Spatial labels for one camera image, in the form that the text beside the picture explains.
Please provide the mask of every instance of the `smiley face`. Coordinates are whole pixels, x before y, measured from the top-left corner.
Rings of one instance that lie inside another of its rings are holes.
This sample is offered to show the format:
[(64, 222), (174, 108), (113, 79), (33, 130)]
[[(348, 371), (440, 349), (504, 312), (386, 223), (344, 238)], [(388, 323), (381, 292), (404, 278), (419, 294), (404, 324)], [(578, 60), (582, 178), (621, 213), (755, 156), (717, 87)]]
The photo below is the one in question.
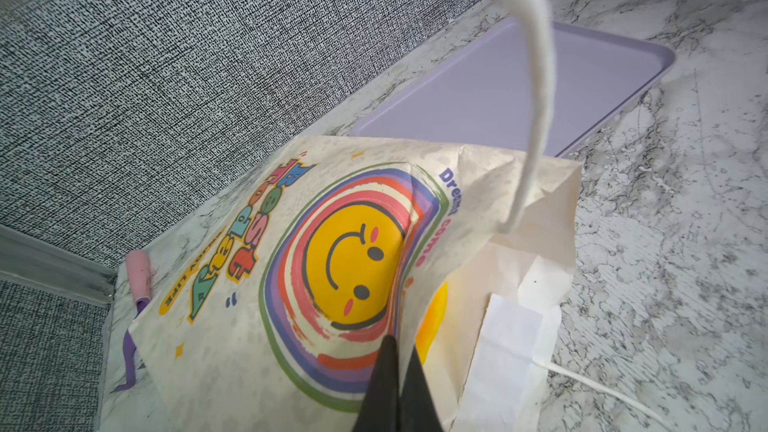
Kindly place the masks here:
[(340, 330), (378, 322), (386, 312), (405, 232), (387, 210), (353, 202), (325, 218), (306, 244), (304, 285)]

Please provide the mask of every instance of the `white cable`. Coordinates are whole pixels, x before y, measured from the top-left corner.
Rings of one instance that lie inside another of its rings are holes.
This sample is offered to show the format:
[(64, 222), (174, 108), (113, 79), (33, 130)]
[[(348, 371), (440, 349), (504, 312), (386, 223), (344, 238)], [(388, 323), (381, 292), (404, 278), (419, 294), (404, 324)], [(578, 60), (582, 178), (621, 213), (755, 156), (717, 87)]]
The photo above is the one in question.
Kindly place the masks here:
[(525, 209), (528, 195), (535, 183), (538, 161), (544, 153), (554, 113), (554, 38), (549, 0), (504, 0), (509, 11), (520, 19), (528, 45), (528, 61), (533, 86), (534, 118), (528, 140), (528, 154), (523, 163), (512, 209), (500, 232), (513, 230)]
[(653, 412), (650, 408), (648, 408), (645, 405), (642, 405), (640, 402), (633, 398), (629, 398), (626, 395), (622, 394), (621, 392), (617, 392), (616, 390), (609, 389), (605, 387), (602, 384), (599, 384), (598, 382), (595, 382), (594, 380), (590, 378), (586, 378), (583, 375), (576, 374), (575, 372), (571, 372), (570, 370), (566, 368), (562, 368), (557, 364), (553, 364), (552, 362), (543, 361), (543, 360), (537, 360), (534, 359), (533, 363), (543, 369), (551, 370), (553, 372), (556, 372), (558, 374), (562, 374), (566, 377), (570, 377), (574, 380), (578, 380), (582, 384), (591, 387), (598, 392), (602, 392), (604, 394), (612, 395), (616, 397), (617, 399), (624, 402), (626, 405), (629, 405), (631, 407), (634, 407), (638, 409), (643, 414), (646, 414), (648, 417), (656, 420), (659, 424), (661, 424), (665, 429), (667, 429), (669, 432), (674, 432), (674, 429), (671, 425), (667, 423), (666, 420), (664, 420), (660, 415), (658, 415), (656, 412)]

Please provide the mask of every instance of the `textured wallpaper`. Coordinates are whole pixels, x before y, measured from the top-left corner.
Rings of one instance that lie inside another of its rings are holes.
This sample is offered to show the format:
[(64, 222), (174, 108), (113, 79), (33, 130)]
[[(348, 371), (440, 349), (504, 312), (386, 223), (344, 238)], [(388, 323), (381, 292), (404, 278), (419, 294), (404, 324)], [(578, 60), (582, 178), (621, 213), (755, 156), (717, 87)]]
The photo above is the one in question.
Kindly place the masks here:
[(91, 432), (109, 309), (0, 280), (0, 432)]
[(0, 223), (107, 266), (478, 0), (13, 0)]

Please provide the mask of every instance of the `lavender tray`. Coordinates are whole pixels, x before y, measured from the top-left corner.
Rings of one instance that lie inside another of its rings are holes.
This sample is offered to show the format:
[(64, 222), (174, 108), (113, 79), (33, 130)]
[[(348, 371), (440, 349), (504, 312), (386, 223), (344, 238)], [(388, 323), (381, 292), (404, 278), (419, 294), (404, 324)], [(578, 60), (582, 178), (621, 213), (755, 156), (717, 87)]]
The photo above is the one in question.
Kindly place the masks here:
[[(570, 153), (675, 61), (665, 46), (565, 24), (554, 24), (554, 41), (558, 84), (547, 156)], [(506, 19), (385, 101), (351, 135), (527, 150), (532, 111), (523, 32)]]

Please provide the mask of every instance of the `marble countertop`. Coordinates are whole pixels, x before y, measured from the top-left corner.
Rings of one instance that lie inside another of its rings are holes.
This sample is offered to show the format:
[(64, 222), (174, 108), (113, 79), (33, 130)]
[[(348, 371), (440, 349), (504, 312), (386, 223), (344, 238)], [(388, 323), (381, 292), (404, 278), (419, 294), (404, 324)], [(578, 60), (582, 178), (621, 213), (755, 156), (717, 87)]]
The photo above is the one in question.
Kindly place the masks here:
[[(661, 411), (678, 430), (768, 423), (768, 0), (552, 0), (558, 21), (651, 40), (677, 64), (582, 145), (579, 271), (553, 361)], [(344, 135), (504, 17), (484, 0), (302, 134)], [(154, 240), (154, 289), (210, 240), (253, 170)], [(135, 308), (118, 271), (98, 430), (177, 430), (144, 369), (124, 381)], [(550, 377), (550, 430), (662, 430), (621, 402)]]

